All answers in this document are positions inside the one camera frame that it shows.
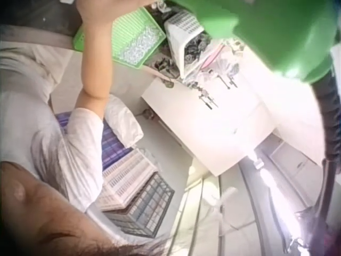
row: sleeve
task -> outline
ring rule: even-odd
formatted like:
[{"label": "sleeve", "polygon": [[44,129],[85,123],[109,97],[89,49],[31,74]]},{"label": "sleeve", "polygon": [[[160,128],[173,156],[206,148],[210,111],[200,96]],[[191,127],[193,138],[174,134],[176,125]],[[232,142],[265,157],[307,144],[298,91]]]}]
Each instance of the sleeve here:
[{"label": "sleeve", "polygon": [[59,150],[59,162],[68,199],[85,212],[99,196],[102,185],[103,120],[85,108],[71,113]]}]

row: green basket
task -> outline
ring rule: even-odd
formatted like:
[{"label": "green basket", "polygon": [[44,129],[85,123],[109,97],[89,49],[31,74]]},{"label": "green basket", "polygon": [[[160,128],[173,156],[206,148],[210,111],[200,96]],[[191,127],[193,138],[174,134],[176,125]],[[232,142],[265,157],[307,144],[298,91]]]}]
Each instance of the green basket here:
[{"label": "green basket", "polygon": [[[121,51],[127,49],[130,43],[138,38],[146,27],[151,27],[159,31],[159,39],[151,49],[144,55],[144,57],[136,64],[133,65],[120,58],[118,58]],[[145,8],[139,8],[138,10],[128,13],[113,23],[112,26],[113,38],[111,40],[112,45],[112,58],[114,61],[123,65],[140,68],[146,59],[151,56],[153,51],[162,43],[166,38],[165,33],[155,22],[153,17]],[[83,52],[84,50],[84,33],[82,27],[78,30],[73,40],[74,48],[76,51]]]}]

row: plastic basket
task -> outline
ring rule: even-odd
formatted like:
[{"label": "plastic basket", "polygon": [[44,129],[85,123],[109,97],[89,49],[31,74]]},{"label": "plastic basket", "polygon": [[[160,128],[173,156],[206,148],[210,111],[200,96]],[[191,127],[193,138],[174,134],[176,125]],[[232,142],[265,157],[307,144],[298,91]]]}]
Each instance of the plastic basket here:
[{"label": "plastic basket", "polygon": [[190,40],[204,31],[203,26],[193,14],[183,10],[165,22],[165,29],[170,52],[179,68],[181,78],[186,78],[198,68],[221,44],[221,40],[213,39],[205,52],[201,53],[199,60],[185,66],[185,47]]},{"label": "plastic basket", "polygon": [[155,238],[173,195],[174,190],[155,173],[127,208],[104,214],[126,234]]},{"label": "plastic basket", "polygon": [[[145,31],[146,28],[151,28],[156,32],[158,37],[157,41],[153,46],[151,46],[146,52],[143,53],[141,60],[136,63],[128,63],[120,59],[120,54],[122,51],[128,49],[132,46],[134,41],[137,41],[139,36]],[[161,42],[166,38],[165,33],[159,27],[159,25],[154,21],[153,17],[145,8],[139,8],[138,10],[128,13],[113,23],[112,26],[112,57],[116,62],[123,65],[140,68],[146,59],[153,53],[153,51],[161,44]],[[83,52],[84,50],[84,33],[81,27],[73,40],[73,45],[76,51]]]},{"label": "plastic basket", "polygon": [[103,188],[96,200],[102,211],[124,209],[158,169],[138,149],[103,172]]}]

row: green object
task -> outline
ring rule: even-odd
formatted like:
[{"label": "green object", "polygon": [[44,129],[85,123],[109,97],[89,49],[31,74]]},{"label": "green object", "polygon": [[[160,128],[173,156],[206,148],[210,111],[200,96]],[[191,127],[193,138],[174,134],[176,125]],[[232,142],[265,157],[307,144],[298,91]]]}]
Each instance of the green object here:
[{"label": "green object", "polygon": [[[143,33],[146,27],[157,30],[159,39],[155,45],[152,46],[147,53],[144,54],[143,58],[135,65],[119,58],[122,51],[131,46],[132,42]],[[116,62],[133,68],[140,68],[146,59],[166,38],[165,33],[145,8],[139,8],[138,10],[128,13],[115,20],[112,26],[112,35],[112,58]],[[84,33],[82,27],[78,30],[76,36],[74,37],[73,45],[76,51],[83,52]]]},{"label": "green object", "polygon": [[332,66],[333,0],[174,0],[213,38],[246,43],[274,73],[314,82]]}]

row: hand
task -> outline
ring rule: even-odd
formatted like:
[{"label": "hand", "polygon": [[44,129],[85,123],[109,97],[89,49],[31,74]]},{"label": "hand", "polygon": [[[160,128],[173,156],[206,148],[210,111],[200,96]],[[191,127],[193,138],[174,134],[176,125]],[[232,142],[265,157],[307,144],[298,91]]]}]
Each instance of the hand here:
[{"label": "hand", "polygon": [[153,2],[155,0],[77,0],[77,9],[83,24],[102,26],[112,24],[116,18]]}]

